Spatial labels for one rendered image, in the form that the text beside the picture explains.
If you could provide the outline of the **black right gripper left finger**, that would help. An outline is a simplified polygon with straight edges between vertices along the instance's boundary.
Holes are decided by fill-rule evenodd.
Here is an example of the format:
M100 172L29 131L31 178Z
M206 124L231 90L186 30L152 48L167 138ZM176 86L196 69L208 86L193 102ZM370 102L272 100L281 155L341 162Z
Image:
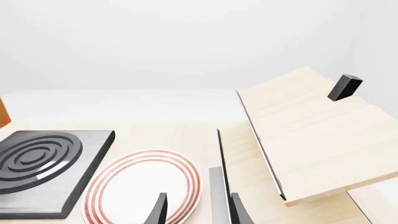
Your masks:
M144 224L165 224L167 217L167 194L162 192Z

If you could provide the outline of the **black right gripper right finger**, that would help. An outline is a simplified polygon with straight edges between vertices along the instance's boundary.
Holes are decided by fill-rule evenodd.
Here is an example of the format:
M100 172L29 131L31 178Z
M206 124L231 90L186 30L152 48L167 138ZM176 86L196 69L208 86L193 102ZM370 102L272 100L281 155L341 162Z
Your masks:
M234 203L234 214L236 216L235 220L237 224L254 224L248 212L246 211L239 195L235 192L231 194L231 198Z

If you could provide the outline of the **pale wooden cabinet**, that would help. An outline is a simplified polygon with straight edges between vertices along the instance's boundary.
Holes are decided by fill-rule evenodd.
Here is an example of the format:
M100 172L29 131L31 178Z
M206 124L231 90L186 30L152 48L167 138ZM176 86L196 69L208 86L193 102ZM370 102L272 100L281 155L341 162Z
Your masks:
M255 224L398 224L398 177L288 207L238 93L245 119L222 129L229 184Z

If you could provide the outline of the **pale wooden drawer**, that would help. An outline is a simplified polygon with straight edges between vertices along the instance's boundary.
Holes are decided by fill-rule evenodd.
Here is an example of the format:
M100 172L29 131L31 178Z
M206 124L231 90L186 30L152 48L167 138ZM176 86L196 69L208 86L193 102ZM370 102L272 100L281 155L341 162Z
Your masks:
M398 177L398 119L303 67L239 90L292 207Z

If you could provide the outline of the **white plate with red rings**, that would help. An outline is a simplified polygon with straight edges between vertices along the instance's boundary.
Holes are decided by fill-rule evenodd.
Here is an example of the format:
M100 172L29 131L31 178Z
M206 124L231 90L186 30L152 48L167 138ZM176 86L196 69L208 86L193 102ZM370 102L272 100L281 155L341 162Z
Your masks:
M81 214L85 224L143 224L165 193L165 224L182 224L198 205L202 189L199 170L185 156L160 149L133 152L92 178Z

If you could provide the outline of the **flat black stove plate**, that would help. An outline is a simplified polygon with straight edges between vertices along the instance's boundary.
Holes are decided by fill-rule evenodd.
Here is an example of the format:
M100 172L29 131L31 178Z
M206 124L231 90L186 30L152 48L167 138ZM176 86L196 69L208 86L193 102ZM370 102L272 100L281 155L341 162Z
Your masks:
M0 220L69 216L115 137L113 130L19 130L0 141Z

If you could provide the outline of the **red-brown wooden box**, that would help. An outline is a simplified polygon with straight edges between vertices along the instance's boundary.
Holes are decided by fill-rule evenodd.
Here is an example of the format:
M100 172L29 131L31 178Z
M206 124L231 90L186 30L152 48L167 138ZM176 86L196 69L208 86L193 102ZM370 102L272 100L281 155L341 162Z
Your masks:
M2 101L0 97L0 128L6 126L11 122L9 113L7 112L7 109L4 105L4 102Z

